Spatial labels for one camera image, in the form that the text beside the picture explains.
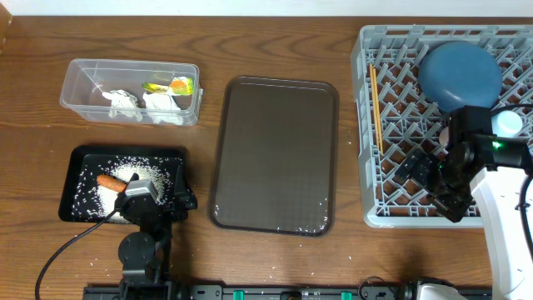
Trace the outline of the wooden chopstick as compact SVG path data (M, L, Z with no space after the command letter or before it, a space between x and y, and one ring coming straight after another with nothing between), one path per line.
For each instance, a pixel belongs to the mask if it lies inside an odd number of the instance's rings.
M379 152L381 152L381 138L380 138L380 119L379 119L379 102L378 102L378 96L376 94L376 73L374 66L370 63L369 64L369 76L370 76L370 82L371 82L371 100L372 100L372 112L373 112L373 120L374 120L374 128L375 128L375 138L376 138L376 147Z
M379 102L379 93L378 93L378 84L377 84L377 73L376 73L375 77L376 77L376 94L377 94L377 96L378 96L378 102ZM380 145L381 145L381 152L380 152L380 154L383 154L383 141L382 141L382 130L381 130L381 111L380 111L380 102L379 102L379 108L378 108L378 109L379 109L379 110L378 110L378 112L379 112L379 115L378 115L378 116L379 116L379 119L380 119L380 127L379 127L379 129L380 129L380 138L381 138L381 142L380 142Z

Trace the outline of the pink plastic cup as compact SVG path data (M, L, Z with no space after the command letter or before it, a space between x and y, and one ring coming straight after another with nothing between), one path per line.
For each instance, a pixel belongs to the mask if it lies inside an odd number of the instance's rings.
M449 143L449 128L448 127L445 127L441 130L441 133L439 135L439 144L442 146L442 147L446 147Z

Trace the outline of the yellow green snack wrapper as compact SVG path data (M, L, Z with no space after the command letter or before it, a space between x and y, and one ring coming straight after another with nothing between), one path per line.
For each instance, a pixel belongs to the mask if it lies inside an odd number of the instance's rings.
M189 77L175 77L169 84L167 93L171 96L191 96L194 90L194 81Z

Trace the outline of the orange carrot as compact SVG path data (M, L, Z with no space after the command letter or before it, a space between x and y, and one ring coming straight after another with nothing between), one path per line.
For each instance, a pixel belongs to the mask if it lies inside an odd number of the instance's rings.
M97 184L116 193L123 192L127 187L126 183L108 175L98 175Z

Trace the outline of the white napkin wrapper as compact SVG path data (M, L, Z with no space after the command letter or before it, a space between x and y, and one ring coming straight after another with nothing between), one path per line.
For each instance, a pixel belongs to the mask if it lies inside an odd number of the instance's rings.
M183 124L183 118L179 115L181 109L172 96L161 93L148 93L142 95L145 102L147 115L155 124L170 123L177 126Z

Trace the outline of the silver foil snack wrapper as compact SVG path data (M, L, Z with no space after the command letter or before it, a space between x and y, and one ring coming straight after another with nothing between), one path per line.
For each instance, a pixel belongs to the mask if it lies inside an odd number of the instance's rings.
M169 90L169 86L156 84L156 83L150 83L150 82L143 82L142 88L150 93L162 93L166 94Z

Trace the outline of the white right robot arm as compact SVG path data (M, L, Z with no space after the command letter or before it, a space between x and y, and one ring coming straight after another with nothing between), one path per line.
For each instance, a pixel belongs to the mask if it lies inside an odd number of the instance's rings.
M396 171L427 193L437 212L458 223L475 204L491 262L494 299L532 297L532 156L525 141L493 133L492 111L464 106L449 120L447 154L419 148Z

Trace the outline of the dark blue plate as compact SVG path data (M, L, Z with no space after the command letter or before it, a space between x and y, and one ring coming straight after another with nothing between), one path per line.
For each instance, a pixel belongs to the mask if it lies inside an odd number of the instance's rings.
M468 42L448 42L423 59L417 81L429 101L451 113L464 106L492 108L503 78L486 50Z

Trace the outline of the white paper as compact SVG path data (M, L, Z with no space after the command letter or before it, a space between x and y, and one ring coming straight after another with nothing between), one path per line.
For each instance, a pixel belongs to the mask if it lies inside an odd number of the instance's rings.
M102 96L111 102L108 116L115 118L119 113L140 122L142 114L139 111L137 98L124 90L111 90L103 92Z

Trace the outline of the light blue cup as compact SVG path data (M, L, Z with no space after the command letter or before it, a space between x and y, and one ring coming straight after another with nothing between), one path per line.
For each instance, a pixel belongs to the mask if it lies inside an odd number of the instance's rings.
M491 118L491 126L497 137L515 138L523 128L523 121L518 113L503 111Z

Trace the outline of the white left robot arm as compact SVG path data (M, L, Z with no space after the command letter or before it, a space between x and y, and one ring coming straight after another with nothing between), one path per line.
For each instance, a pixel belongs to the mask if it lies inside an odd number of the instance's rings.
M187 183L184 167L177 167L172 184L172 198L156 203L157 189L149 179L132 175L115 201L115 208L125 220L139 227L120 243L122 280L118 298L183 300L189 288L170 279L172 224L187 219L197 208L197 198Z

